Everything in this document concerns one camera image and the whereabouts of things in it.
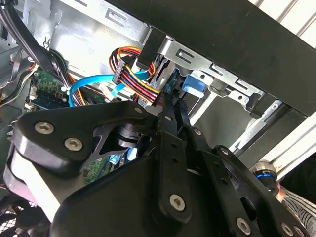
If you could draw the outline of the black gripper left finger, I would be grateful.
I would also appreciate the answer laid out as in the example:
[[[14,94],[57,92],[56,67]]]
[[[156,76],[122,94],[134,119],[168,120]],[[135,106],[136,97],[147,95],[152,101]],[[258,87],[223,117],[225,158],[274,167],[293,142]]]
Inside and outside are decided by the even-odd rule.
[[[175,221],[190,215],[190,191],[183,141],[173,98],[161,93],[157,115],[133,101],[35,111],[13,129],[7,170],[14,193],[38,204],[53,220],[63,201],[83,186],[84,166],[137,148],[154,158],[154,207]]]

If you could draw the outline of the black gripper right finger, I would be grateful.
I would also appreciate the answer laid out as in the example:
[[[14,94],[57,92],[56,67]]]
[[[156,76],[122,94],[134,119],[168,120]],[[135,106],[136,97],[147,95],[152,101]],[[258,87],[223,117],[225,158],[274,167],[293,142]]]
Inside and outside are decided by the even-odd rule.
[[[187,105],[174,104],[177,130],[185,141],[187,164],[196,169],[210,194],[211,214],[221,237],[307,237],[306,228],[279,202],[274,176],[249,169],[225,146],[210,148],[190,125]]]

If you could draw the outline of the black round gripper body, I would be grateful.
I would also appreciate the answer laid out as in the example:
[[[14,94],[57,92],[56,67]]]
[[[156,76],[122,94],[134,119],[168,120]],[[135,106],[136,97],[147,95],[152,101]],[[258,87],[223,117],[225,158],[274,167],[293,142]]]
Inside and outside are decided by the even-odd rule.
[[[202,176],[201,158],[187,155],[192,217],[167,219],[156,207],[153,158],[133,161],[72,195],[59,207],[52,237],[233,237],[213,188]]]

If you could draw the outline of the person's hand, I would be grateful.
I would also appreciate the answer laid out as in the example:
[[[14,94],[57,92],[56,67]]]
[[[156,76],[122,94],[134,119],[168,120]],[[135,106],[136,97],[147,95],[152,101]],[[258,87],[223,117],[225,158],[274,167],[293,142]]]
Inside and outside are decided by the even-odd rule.
[[[275,198],[279,201],[279,202],[283,202],[285,196],[286,196],[286,192],[285,189],[282,187],[282,185],[280,184],[280,182],[276,183],[276,186],[278,188],[278,193],[275,195]]]

